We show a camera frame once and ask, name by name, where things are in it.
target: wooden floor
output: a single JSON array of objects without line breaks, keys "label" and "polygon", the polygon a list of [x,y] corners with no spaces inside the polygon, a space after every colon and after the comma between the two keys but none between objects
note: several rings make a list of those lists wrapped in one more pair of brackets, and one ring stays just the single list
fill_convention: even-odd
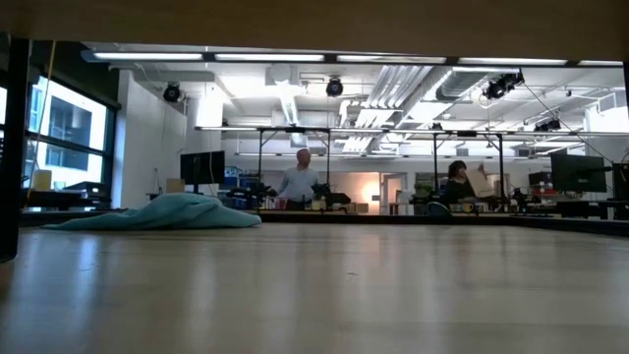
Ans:
[{"label": "wooden floor", "polygon": [[510,227],[25,230],[0,353],[629,353],[629,240]]}]

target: computer monitor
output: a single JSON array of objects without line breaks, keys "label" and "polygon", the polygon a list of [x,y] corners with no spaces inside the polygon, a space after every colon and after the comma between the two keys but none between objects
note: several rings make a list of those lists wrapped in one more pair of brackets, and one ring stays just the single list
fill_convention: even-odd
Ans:
[{"label": "computer monitor", "polygon": [[550,155],[552,188],[569,192],[607,192],[602,157],[569,154]]},{"label": "computer monitor", "polygon": [[225,183],[225,151],[185,153],[181,155],[180,178],[186,185]]}]

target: teal blanket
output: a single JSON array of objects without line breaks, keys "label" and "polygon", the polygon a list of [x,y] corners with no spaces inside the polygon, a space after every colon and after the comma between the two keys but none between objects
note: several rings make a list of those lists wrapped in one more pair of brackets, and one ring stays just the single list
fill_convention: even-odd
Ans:
[{"label": "teal blanket", "polygon": [[192,193],[164,194],[147,206],[79,218],[58,225],[53,230],[147,230],[251,227],[261,224],[259,216],[225,207],[213,197]]}]

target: woman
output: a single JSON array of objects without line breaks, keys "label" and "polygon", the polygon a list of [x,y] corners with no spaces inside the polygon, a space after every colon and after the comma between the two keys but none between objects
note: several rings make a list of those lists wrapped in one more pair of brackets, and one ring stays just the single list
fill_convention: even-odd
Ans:
[{"label": "woman", "polygon": [[[461,200],[471,199],[475,196],[474,189],[465,174],[467,165],[461,160],[454,161],[448,167],[448,184],[445,186],[445,194],[439,201],[445,206],[456,204]],[[485,174],[485,168],[481,164],[479,171]]]}]

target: man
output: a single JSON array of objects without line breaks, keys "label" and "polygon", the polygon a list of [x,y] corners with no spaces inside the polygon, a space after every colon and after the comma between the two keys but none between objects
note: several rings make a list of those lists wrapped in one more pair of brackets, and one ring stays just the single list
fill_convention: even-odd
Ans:
[{"label": "man", "polygon": [[282,184],[277,191],[280,197],[288,199],[286,209],[303,210],[306,203],[313,200],[313,185],[318,183],[318,173],[308,168],[311,164],[311,153],[307,148],[297,151],[297,167],[284,172]]}]

